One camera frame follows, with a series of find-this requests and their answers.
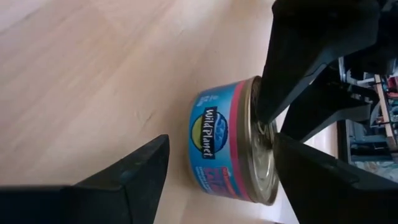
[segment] wooden table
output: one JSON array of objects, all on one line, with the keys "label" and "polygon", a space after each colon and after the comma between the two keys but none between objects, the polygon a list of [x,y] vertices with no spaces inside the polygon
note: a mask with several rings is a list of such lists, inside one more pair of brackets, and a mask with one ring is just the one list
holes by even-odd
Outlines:
[{"label": "wooden table", "polygon": [[[0,0],[0,184],[74,184],[167,133],[156,223],[294,220],[283,191],[273,207],[201,193],[185,160],[195,95],[262,74],[271,6]],[[331,153],[333,130],[312,144]]]}]

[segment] tuna can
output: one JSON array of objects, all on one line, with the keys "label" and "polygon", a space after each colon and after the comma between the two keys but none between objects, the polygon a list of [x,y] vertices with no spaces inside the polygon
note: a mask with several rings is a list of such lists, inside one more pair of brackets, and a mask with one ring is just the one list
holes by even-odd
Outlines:
[{"label": "tuna can", "polygon": [[208,194],[272,205],[279,179],[272,141],[276,123],[261,124],[254,106],[261,77],[201,92],[192,108],[189,161]]}]

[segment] can label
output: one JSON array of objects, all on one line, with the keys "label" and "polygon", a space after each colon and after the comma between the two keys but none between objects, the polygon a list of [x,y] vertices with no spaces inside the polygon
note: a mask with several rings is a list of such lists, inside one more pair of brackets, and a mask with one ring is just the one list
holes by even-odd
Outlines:
[{"label": "can label", "polygon": [[189,157],[202,189],[213,195],[251,201],[239,168],[236,142],[238,104],[245,81],[198,95],[190,117]]}]

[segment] light wood surface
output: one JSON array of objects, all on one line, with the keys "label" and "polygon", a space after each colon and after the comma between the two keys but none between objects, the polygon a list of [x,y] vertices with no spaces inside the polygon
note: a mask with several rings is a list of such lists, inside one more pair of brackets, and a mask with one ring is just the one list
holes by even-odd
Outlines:
[{"label": "light wood surface", "polygon": [[[169,171],[155,223],[294,220],[284,193],[273,210],[209,196],[185,164],[195,95],[262,74],[271,6],[0,0],[0,184],[74,184],[165,133]],[[315,142],[329,146],[333,131],[323,134]]]}]

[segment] wild planet can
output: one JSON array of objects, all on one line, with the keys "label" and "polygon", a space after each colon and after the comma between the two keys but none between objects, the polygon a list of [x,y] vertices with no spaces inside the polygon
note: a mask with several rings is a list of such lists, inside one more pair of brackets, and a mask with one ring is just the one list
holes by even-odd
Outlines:
[{"label": "wild planet can", "polygon": [[261,77],[201,92],[189,122],[188,156],[208,194],[272,205],[279,179],[272,153],[275,121],[257,120]]}]

